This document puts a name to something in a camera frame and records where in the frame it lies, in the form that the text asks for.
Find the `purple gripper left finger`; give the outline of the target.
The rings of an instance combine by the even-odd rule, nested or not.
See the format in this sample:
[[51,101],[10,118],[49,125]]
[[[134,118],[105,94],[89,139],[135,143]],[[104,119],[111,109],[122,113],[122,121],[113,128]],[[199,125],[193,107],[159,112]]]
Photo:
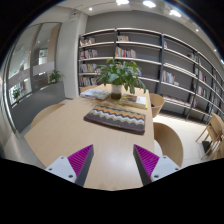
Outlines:
[[94,148],[92,145],[89,145],[68,157],[58,157],[46,168],[46,171],[83,187],[93,156]]

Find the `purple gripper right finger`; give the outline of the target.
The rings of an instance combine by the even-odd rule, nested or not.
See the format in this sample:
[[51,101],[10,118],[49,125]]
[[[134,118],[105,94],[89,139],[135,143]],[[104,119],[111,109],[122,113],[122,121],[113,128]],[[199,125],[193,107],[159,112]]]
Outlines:
[[157,156],[138,145],[134,145],[133,155],[143,185],[148,185],[180,169],[168,156]]

